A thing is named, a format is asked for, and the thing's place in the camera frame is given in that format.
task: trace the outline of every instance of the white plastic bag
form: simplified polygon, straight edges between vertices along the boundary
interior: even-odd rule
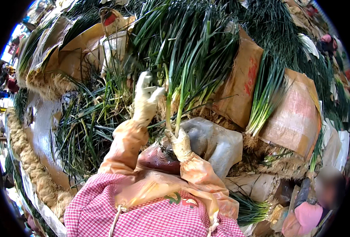
[[[128,42],[127,31],[119,31],[112,34],[109,38],[105,37],[102,40],[102,45],[105,51],[105,60],[102,65],[101,78],[105,78],[108,69],[112,69],[112,55],[123,61],[125,56],[125,49]]]
[[[221,180],[234,164],[242,160],[241,133],[201,117],[184,121],[181,127],[189,135],[192,151],[208,161]]]
[[[334,167],[336,167],[342,173],[347,161],[348,149],[350,146],[350,133],[348,131],[339,131],[338,134],[342,146]]]

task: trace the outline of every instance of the person's right hand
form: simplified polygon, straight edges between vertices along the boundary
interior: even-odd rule
[[[189,136],[184,131],[184,129],[179,129],[179,135],[177,138],[171,131],[167,129],[164,131],[164,134],[168,137],[168,140],[172,145],[173,152],[176,155],[177,159],[180,162],[188,161],[191,158],[192,150]]]
[[[136,86],[133,120],[144,127],[148,126],[155,116],[158,98],[165,92],[163,87],[149,87],[152,79],[149,72],[142,72]]]

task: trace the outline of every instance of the cartoon print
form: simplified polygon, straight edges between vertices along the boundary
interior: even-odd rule
[[[172,204],[173,202],[175,202],[176,204],[179,204],[181,200],[180,194],[178,192],[170,193],[164,196],[164,198],[169,199],[170,204]]]
[[[193,209],[193,207],[198,207],[198,203],[197,201],[193,200],[193,199],[182,199],[181,203],[184,205],[184,206],[189,206],[190,208]]]

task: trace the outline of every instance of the gray plastic bag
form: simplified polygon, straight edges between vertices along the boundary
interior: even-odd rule
[[[209,161],[221,180],[234,164],[242,160],[241,133],[227,130],[201,117],[183,121],[181,127],[189,135],[192,151]],[[139,155],[137,167],[180,174],[179,161],[172,154],[171,145],[166,137],[160,144],[155,142]]]

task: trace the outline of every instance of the rope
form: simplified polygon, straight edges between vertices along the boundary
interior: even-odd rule
[[[113,224],[112,224],[112,226],[111,226],[111,229],[109,230],[108,237],[112,237],[113,231],[114,231],[114,227],[116,226],[118,217],[120,216],[121,212],[127,212],[127,211],[128,211],[128,210],[127,210],[126,207],[122,207],[122,205],[119,205],[119,206],[118,206],[118,208],[117,208],[117,214],[116,214],[116,216],[114,217]]]
[[[207,237],[210,237],[212,235],[212,232],[215,231],[217,226],[219,226],[219,225],[220,225],[219,220],[216,219],[215,223],[211,227],[209,227],[209,232],[208,232]]]

